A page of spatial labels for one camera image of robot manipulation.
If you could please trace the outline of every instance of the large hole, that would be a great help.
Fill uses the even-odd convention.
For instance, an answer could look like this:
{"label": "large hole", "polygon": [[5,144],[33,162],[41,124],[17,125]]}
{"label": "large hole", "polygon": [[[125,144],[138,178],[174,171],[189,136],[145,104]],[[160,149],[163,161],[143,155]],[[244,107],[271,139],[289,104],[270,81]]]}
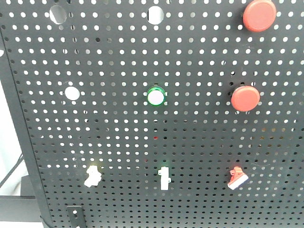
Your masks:
{"label": "large hole", "polygon": [[59,5],[52,6],[49,10],[49,17],[57,25],[65,23],[67,20],[66,11]]}
{"label": "large hole", "polygon": [[71,101],[75,101],[80,97],[80,92],[77,88],[70,86],[66,88],[65,95],[67,99],[70,99]]}
{"label": "large hole", "polygon": [[147,12],[147,19],[150,24],[158,25],[162,22],[164,13],[159,6],[152,6]]}

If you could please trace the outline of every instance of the white mounting bracket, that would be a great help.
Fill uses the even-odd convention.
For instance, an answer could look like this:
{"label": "white mounting bracket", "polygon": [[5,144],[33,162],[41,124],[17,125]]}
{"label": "white mounting bracket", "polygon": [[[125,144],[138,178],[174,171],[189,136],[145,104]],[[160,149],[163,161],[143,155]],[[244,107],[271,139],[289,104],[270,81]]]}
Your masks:
{"label": "white mounting bracket", "polygon": [[169,177],[169,167],[162,167],[158,170],[158,175],[161,176],[161,190],[168,190],[171,178]]}
{"label": "white mounting bracket", "polygon": [[86,173],[89,174],[89,177],[85,181],[85,185],[87,187],[91,187],[92,185],[97,186],[98,183],[101,181],[101,173],[98,172],[97,166],[96,165],[91,165]]}

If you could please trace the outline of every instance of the red round knob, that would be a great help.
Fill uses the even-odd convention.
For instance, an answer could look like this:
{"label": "red round knob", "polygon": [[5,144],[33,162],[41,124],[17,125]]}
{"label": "red round knob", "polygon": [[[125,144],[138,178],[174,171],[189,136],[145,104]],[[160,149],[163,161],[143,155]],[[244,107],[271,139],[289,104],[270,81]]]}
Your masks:
{"label": "red round knob", "polygon": [[254,109],[260,101],[260,93],[252,86],[237,88],[231,98],[232,106],[240,111],[247,112]]}
{"label": "red round knob", "polygon": [[254,0],[245,9],[243,22],[252,32],[268,29],[276,19],[276,6],[271,0]]}

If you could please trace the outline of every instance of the green led indicator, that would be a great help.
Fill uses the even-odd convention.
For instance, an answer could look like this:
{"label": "green led indicator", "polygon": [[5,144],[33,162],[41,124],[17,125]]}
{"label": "green led indicator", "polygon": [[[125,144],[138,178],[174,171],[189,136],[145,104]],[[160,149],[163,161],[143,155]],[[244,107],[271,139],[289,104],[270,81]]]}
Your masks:
{"label": "green led indicator", "polygon": [[166,100],[166,92],[163,88],[156,85],[148,90],[148,102],[153,106],[160,106]]}

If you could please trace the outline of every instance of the black perforated metal panel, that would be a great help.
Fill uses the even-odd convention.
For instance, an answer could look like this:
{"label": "black perforated metal panel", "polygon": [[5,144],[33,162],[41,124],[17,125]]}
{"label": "black perforated metal panel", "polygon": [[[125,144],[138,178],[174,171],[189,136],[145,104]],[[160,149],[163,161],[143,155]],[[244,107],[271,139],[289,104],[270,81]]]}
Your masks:
{"label": "black perforated metal panel", "polygon": [[[70,227],[73,205],[94,228],[303,227],[304,2],[274,0],[275,23],[261,33],[243,27],[249,2],[1,2],[54,227]],[[151,12],[147,20],[152,6],[163,10],[159,25]],[[155,83],[167,92],[159,107],[146,101]],[[250,112],[230,104],[240,85],[260,92]],[[84,186],[90,165],[102,173],[98,187]],[[236,165],[249,180],[230,190]]]}

